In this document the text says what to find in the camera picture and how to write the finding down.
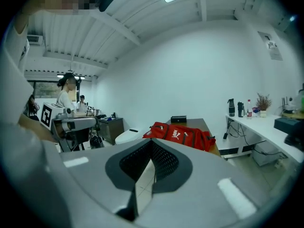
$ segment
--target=vase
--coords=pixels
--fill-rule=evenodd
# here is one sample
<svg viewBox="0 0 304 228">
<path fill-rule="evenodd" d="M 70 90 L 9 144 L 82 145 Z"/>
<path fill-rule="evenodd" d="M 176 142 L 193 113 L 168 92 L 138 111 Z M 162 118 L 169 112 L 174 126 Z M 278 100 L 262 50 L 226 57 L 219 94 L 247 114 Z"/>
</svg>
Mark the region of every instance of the vase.
<svg viewBox="0 0 304 228">
<path fill-rule="evenodd" d="M 266 114 L 266 111 L 260 111 L 260 117 L 266 117 L 267 114 Z"/>
</svg>

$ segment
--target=air conditioner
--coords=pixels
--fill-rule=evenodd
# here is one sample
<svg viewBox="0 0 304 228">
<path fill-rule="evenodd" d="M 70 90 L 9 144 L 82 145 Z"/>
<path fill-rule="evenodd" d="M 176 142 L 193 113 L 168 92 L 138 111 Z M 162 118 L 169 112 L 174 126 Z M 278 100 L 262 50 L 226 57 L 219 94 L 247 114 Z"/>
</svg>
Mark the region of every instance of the air conditioner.
<svg viewBox="0 0 304 228">
<path fill-rule="evenodd" d="M 30 45 L 41 46 L 43 43 L 43 36 L 28 35 L 27 38 Z"/>
</svg>

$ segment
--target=black thermos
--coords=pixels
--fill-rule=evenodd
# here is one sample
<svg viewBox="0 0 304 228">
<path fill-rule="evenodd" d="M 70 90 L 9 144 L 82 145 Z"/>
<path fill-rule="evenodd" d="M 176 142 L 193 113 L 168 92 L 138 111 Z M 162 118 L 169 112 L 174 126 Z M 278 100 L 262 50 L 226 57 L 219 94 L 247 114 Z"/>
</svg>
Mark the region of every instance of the black thermos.
<svg viewBox="0 0 304 228">
<path fill-rule="evenodd" d="M 234 116 L 235 108 L 234 108 L 233 99 L 228 100 L 227 103 L 229 103 L 229 116 Z"/>
<path fill-rule="evenodd" d="M 241 103 L 241 102 L 238 102 L 237 103 L 237 110 L 238 110 L 238 117 L 243 117 L 242 116 L 242 110 L 243 110 L 243 103 Z"/>
</svg>

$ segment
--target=white desk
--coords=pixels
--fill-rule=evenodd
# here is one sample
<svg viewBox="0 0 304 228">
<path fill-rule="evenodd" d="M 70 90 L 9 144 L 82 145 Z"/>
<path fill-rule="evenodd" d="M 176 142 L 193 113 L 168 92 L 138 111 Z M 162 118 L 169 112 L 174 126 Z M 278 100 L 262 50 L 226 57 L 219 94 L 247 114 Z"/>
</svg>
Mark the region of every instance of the white desk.
<svg viewBox="0 0 304 228">
<path fill-rule="evenodd" d="M 257 135 L 261 136 L 262 138 L 273 144 L 277 149 L 282 151 L 285 155 L 292 158 L 296 162 L 302 163 L 302 161 L 304 160 L 304 153 L 302 151 L 284 143 L 287 134 L 274 128 L 275 119 L 279 118 L 279 116 L 268 115 L 265 118 L 263 117 L 247 118 L 246 116 L 238 117 L 238 116 L 229 116 L 228 114 L 226 114 L 226 117 L 252 130 Z"/>
</svg>

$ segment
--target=gray cabinet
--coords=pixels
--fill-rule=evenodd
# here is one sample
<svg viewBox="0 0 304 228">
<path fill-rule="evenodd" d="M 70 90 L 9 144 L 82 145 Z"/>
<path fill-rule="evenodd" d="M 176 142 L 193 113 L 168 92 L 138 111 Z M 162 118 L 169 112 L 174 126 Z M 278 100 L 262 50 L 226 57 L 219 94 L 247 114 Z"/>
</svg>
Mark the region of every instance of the gray cabinet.
<svg viewBox="0 0 304 228">
<path fill-rule="evenodd" d="M 100 131 L 98 134 L 102 136 L 112 145 L 115 144 L 115 138 L 124 132 L 124 125 L 122 118 L 116 118 L 111 121 L 99 120 Z"/>
</svg>

